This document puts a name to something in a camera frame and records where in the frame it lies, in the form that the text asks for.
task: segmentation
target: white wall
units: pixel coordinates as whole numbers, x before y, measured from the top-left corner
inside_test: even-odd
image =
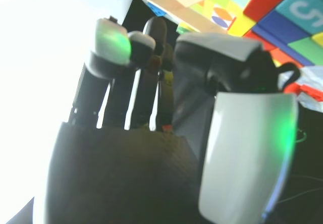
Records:
[[[132,0],[0,0],[0,223],[34,195],[99,16]]]

